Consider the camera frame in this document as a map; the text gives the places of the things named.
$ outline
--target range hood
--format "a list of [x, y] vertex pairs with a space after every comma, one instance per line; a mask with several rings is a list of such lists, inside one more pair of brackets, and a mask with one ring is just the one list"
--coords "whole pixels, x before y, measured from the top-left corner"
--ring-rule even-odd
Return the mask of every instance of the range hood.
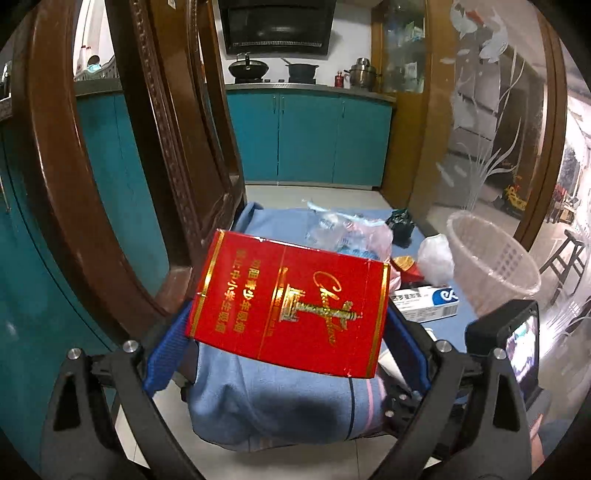
[[226, 53], [327, 55], [336, 0], [219, 0]]

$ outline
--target transparent plastic bag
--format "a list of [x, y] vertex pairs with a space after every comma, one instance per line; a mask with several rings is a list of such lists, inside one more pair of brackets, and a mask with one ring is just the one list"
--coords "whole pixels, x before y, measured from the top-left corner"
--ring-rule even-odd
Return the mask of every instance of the transparent plastic bag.
[[310, 247], [387, 262], [392, 253], [392, 230], [384, 220], [367, 219], [318, 207], [306, 235]]

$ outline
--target white box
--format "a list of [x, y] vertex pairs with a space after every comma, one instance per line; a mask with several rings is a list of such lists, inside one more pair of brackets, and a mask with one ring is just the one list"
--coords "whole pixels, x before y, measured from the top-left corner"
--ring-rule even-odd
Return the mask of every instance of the white box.
[[407, 320], [430, 322], [457, 313], [460, 299], [451, 287], [419, 287], [397, 290], [390, 295]]

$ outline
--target plastic basket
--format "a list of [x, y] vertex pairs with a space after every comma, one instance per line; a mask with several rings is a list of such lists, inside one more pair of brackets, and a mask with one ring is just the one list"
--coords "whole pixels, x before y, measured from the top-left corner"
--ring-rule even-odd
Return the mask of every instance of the plastic basket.
[[511, 299], [534, 297], [540, 273], [530, 254], [501, 228], [465, 210], [447, 220], [454, 279], [481, 317]]

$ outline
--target blue logo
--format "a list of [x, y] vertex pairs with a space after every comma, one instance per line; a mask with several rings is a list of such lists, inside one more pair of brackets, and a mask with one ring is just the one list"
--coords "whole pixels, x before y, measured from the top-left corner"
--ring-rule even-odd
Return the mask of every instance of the blue logo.
[[445, 305], [446, 303], [454, 303], [459, 298], [453, 288], [441, 288], [433, 292], [433, 304], [434, 305]]

